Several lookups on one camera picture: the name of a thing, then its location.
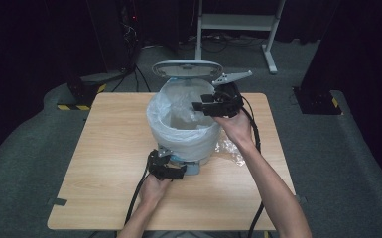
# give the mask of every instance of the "person's right arm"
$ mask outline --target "person's right arm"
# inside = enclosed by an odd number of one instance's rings
[[[213,119],[222,126],[243,156],[280,237],[312,237],[308,221],[296,198],[253,144],[247,116],[240,111],[232,118]]]

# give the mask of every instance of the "person's left arm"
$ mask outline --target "person's left arm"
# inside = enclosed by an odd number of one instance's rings
[[[140,190],[141,202],[117,238],[142,237],[170,182],[169,179],[158,180],[153,175],[147,176]]]

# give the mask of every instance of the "person's left hand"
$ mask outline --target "person's left hand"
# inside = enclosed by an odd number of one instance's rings
[[[171,182],[172,181],[168,178],[158,180],[155,176],[149,174],[141,186],[141,203],[157,206],[159,201],[164,197]]]

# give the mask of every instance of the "gray floor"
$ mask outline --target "gray floor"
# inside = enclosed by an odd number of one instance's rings
[[[204,46],[211,51],[221,48]],[[293,94],[292,86],[300,85],[317,46],[275,43],[276,75],[269,74],[259,45],[228,46],[219,53],[203,52],[202,58],[220,63],[226,73],[249,69],[254,73],[237,84],[242,92],[267,95],[296,192],[307,200],[303,209],[315,237],[382,237],[382,172],[343,94],[332,92],[343,110],[340,116],[302,114]],[[151,66],[161,60],[192,59],[193,54],[193,50],[174,54],[152,47],[142,50],[137,65],[152,91],[158,91],[165,81],[152,74]],[[147,91],[139,74],[138,81],[139,91]],[[108,83],[106,91],[118,82]],[[136,86],[132,73],[115,91],[136,91]],[[88,115],[87,111],[57,110],[64,88],[51,90],[44,98],[45,109],[20,125],[0,147],[0,237],[85,238],[92,234],[47,227],[50,200],[58,194]],[[244,233],[148,232],[146,237],[239,237]],[[112,235],[102,231],[94,237]]]

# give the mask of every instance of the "hand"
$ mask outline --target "hand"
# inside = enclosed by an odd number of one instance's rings
[[[141,186],[140,204],[149,204],[155,208],[165,195],[171,182],[170,179],[158,180],[155,176],[149,174]]]
[[[252,143],[252,131],[246,114],[240,110],[239,113],[232,118],[213,117],[225,131],[230,139],[236,146],[241,146],[244,143]]]

